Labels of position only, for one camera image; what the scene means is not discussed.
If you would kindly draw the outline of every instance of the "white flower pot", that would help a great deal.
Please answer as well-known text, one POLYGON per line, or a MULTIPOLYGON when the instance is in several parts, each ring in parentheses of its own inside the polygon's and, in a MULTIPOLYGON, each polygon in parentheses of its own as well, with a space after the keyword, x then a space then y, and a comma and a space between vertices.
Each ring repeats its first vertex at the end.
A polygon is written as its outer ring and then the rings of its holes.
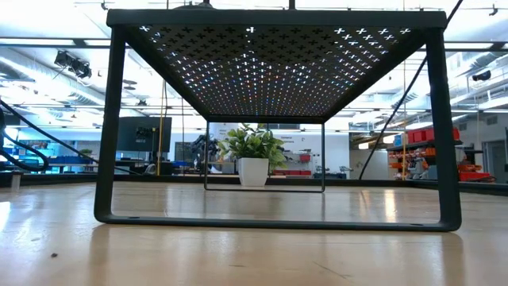
POLYGON ((244 187, 263 187, 268 177, 268 159, 239 159, 238 175, 244 187))

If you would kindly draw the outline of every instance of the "desk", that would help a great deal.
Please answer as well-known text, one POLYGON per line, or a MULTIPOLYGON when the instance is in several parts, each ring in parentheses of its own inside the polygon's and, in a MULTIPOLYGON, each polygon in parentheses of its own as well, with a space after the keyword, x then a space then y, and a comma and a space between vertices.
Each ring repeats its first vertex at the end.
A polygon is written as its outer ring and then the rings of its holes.
POLYGON ((55 163, 49 164, 49 167, 59 167, 58 173, 63 174, 65 167, 69 167, 69 171, 72 171, 72 167, 83 167, 85 171, 94 171, 94 168, 98 167, 98 164, 71 164, 71 163, 55 163))

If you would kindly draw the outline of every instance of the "security camera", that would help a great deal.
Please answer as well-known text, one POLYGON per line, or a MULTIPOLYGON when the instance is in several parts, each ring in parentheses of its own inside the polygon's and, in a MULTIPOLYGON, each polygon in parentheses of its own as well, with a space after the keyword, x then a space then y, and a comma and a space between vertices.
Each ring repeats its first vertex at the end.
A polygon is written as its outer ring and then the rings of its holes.
POLYGON ((472 76, 472 78, 474 81, 479 81, 479 80, 485 81, 485 80, 489 80, 491 78, 491 75, 492 75, 491 71, 485 71, 484 73, 472 76))

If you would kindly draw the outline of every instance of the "potted plant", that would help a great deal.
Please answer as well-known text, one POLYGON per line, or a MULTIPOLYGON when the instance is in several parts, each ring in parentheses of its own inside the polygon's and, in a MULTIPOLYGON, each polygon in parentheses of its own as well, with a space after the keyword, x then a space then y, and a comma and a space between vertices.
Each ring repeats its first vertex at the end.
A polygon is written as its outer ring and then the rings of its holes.
POLYGON ((249 127, 231 129, 228 138, 218 143, 221 156, 230 155, 238 159, 238 174, 242 186, 262 187, 267 181, 268 169, 285 168, 286 158, 277 147, 284 142, 273 138, 271 131, 249 127))

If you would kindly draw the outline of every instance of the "black cable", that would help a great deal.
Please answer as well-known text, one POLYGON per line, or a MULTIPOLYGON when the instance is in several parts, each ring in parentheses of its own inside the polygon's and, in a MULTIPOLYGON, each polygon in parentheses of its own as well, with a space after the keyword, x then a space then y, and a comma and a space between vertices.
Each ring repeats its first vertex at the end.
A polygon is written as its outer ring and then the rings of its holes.
POLYGON ((183 116, 183 97, 180 96, 182 99, 182 160, 183 160, 183 176, 185 176, 185 124, 183 124, 183 119, 185 118, 183 116))
MULTIPOLYGON (((61 141, 60 139, 52 136, 50 133, 47 133, 46 131, 42 130, 41 128, 37 127, 35 124, 31 123, 28 119, 24 118, 21 114, 19 114, 16 110, 14 110, 12 107, 10 107, 7 103, 3 102, 0 100, 0 103, 2 104, 2 106, 7 109, 11 114, 14 114, 16 117, 20 118, 21 121, 23 121, 24 123, 26 123, 26 125, 34 128, 37 132, 45 135, 47 138, 61 144, 62 146, 64 146, 65 148, 71 150, 72 152, 80 155, 81 157, 84 157, 84 158, 87 158, 88 160, 91 160, 95 163, 98 164, 98 160, 86 155, 86 154, 83 154, 81 153, 80 151, 78 151, 77 149, 73 148, 72 146, 70 146, 69 144, 61 141)), ((137 173, 137 172, 133 172, 133 171, 130 171, 130 170, 125 170, 123 168, 119 168, 119 167, 114 167, 115 169, 117 170, 120 170, 120 171, 123 171, 123 172, 129 172, 133 175, 140 175, 140 173, 137 173)))
POLYGON ((5 157, 9 162, 18 166, 19 168, 22 168, 22 169, 30 171, 30 172, 41 172, 41 171, 45 171, 48 168, 48 158, 43 153, 39 152, 38 150, 35 150, 34 148, 32 148, 28 145, 25 145, 21 142, 14 140, 13 138, 11 138, 9 136, 9 134, 7 134, 6 119, 4 117, 3 110, 1 108, 0 108, 0 155, 5 157), (2 149, 4 137, 7 138, 7 140, 13 142, 15 145, 23 147, 29 151, 32 151, 36 155, 38 155, 38 157, 40 157, 42 159, 42 166, 41 167, 33 167, 33 166, 29 166, 27 164, 21 163, 19 160, 17 160, 16 158, 14 158, 10 154, 8 154, 6 151, 4 151, 2 149))
MULTIPOLYGON (((452 12, 451 12, 451 13, 450 13, 450 15, 448 16, 448 19, 446 20, 446 25, 448 25, 448 24, 450 23, 450 21, 452 20, 453 15, 455 15, 455 13, 457 12, 457 10, 459 9, 460 4, 462 4, 462 1, 463 1, 463 0, 459 0, 459 1, 457 2, 457 4, 455 4, 455 7, 453 7, 452 12)), ((414 77, 413 77, 413 79, 411 80, 410 85, 407 87, 406 91, 404 91, 404 95, 400 98, 400 101, 398 101, 397 106, 394 108, 394 112, 391 114, 391 116, 388 118, 387 122, 385 123, 384 127, 381 129, 381 133, 379 134, 378 138, 375 140, 374 147, 372 148, 371 153, 368 155, 367 161, 365 161, 364 167, 362 168, 362 172, 360 173, 360 176, 358 177, 358 180, 362 180, 362 177, 364 176, 365 169, 367 168, 368 163, 371 161, 372 155, 374 155, 375 149, 378 147, 378 145, 379 145, 379 141, 381 140, 381 138, 382 138, 382 137, 383 137, 383 135, 384 135, 384 131, 387 129, 388 124, 390 123, 391 119, 392 119, 392 118, 395 116, 395 114, 397 113, 398 108, 399 108, 399 107, 402 105, 402 103, 404 102, 404 99, 406 99, 407 94, 408 94, 408 93, 409 93, 409 91, 411 90, 411 87, 413 87, 414 82, 416 82, 416 79, 417 79, 417 77, 420 75, 420 72, 421 72, 421 70, 423 69, 423 67, 425 66, 425 63, 426 63, 426 62, 427 62, 427 56, 425 56, 425 58, 423 58, 423 61, 421 62, 420 67, 418 68, 418 70, 417 70, 417 71, 416 71, 416 73, 414 74, 414 77)))
POLYGON ((57 77, 58 75, 60 75, 60 74, 64 71, 64 69, 65 69, 65 68, 66 68, 66 67, 63 67, 60 71, 58 71, 58 73, 57 73, 55 76, 53 76, 53 78, 52 78, 51 80, 56 79, 56 77, 57 77))
POLYGON ((30 171, 30 172, 42 172, 42 171, 45 171, 47 168, 48 168, 48 158, 41 152, 39 152, 38 150, 28 146, 28 145, 25 145, 19 141, 16 141, 14 140, 13 138, 11 138, 5 131, 2 131, 2 135, 3 137, 7 138, 9 141, 13 142, 15 145, 18 145, 20 147, 23 147, 29 151, 32 151, 33 153, 35 153, 40 159, 42 159, 42 166, 40 167, 33 167, 33 166, 29 166, 27 164, 24 164, 24 163, 21 163, 19 160, 17 160, 16 158, 12 157, 10 154, 8 154, 6 151, 4 150, 1 150, 0 149, 0 155, 4 156, 10 163, 18 166, 19 168, 22 168, 24 170, 27 170, 27 171, 30 171))

